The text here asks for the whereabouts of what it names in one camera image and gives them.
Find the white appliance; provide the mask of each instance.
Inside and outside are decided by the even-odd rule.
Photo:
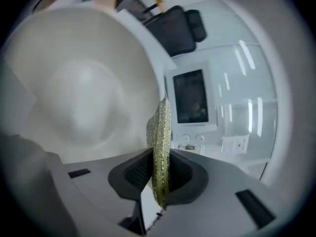
[[[173,141],[213,144],[209,133],[218,130],[209,61],[167,71],[166,90],[170,102]]]

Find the button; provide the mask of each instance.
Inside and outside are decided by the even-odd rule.
[[[190,140],[190,137],[188,134],[185,134],[182,136],[182,139],[185,140],[185,141],[189,141]]]
[[[199,134],[197,137],[196,137],[196,141],[197,142],[203,142],[204,141],[204,136]]]

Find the monitor screen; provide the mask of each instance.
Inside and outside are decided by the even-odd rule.
[[[178,123],[208,122],[202,70],[173,77]]]

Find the white label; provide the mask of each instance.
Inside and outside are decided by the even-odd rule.
[[[227,155],[240,155],[247,153],[249,135],[223,137],[222,152]]]

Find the glittery cloth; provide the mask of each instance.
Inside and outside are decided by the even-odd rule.
[[[169,193],[170,120],[170,104],[165,95],[146,126],[147,147],[154,148],[153,175],[148,184],[162,208],[165,208],[164,197]]]

